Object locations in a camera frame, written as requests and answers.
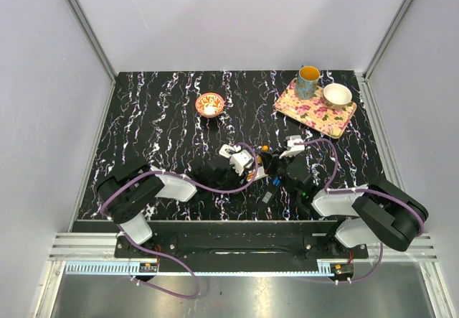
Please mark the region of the white remote orange batteries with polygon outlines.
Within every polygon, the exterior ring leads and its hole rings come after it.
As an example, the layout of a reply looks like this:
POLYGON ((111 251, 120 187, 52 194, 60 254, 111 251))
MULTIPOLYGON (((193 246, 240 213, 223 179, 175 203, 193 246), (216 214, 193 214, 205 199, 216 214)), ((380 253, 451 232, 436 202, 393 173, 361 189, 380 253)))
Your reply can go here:
POLYGON ((259 166, 259 167, 257 168, 257 171, 255 171, 254 169, 252 169, 252 170, 250 170, 250 171, 248 172, 248 174, 249 174, 250 172, 254 172, 254 176, 253 176, 253 178, 252 178, 251 180, 247 180, 247 182, 258 181, 259 179, 263 179, 263 178, 265 178, 265 177, 268 176, 268 174, 265 172, 264 166, 259 166))

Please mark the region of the black remote blue batteries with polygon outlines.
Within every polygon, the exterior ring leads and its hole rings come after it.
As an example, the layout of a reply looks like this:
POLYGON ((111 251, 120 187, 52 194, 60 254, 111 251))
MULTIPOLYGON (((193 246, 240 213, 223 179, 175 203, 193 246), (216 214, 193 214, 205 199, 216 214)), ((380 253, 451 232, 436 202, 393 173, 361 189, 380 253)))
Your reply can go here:
POLYGON ((280 185, 281 185, 281 180, 280 180, 280 184, 278 186, 275 186, 273 184, 273 180, 271 180, 270 184, 268 185, 267 189, 265 190, 265 193, 262 195, 261 197, 261 202, 265 205, 270 205, 273 200, 275 199, 277 193, 279 192, 279 189, 280 189, 280 185))

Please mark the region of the white remote black batteries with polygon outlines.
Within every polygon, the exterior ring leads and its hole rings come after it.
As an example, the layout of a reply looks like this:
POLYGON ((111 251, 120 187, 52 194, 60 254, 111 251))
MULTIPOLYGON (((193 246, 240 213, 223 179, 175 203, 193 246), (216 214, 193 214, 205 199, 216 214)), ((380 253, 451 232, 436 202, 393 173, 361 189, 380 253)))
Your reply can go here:
POLYGON ((236 152, 237 150, 228 144, 223 144, 218 151, 219 155, 225 157, 226 159, 229 159, 236 152))

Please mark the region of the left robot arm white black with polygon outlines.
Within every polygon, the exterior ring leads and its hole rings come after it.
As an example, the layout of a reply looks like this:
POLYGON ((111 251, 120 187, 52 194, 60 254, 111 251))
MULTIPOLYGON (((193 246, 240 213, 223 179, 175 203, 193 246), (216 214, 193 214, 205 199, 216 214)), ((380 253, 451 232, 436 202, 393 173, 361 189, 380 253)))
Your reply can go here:
POLYGON ((114 169, 96 185, 100 214, 113 221, 130 240, 131 250, 140 257, 155 249, 153 231, 142 211, 155 198, 189 202, 202 191, 221 195, 241 192, 254 182, 247 179, 252 161, 241 165, 224 160, 207 162, 190 176, 149 166, 135 159, 114 169))

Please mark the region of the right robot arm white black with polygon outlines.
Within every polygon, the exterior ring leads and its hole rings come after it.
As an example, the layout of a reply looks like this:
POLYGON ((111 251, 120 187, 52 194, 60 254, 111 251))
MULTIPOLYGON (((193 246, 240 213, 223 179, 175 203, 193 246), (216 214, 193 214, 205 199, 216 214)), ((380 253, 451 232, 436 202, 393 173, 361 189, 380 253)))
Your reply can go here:
POLYGON ((326 249, 336 258, 367 243, 383 243, 406 251, 415 237, 424 233, 427 209, 384 177, 350 189, 326 189, 314 184, 312 174, 297 157, 264 151, 260 161, 272 185, 284 187, 290 203, 302 219, 339 219, 326 249))

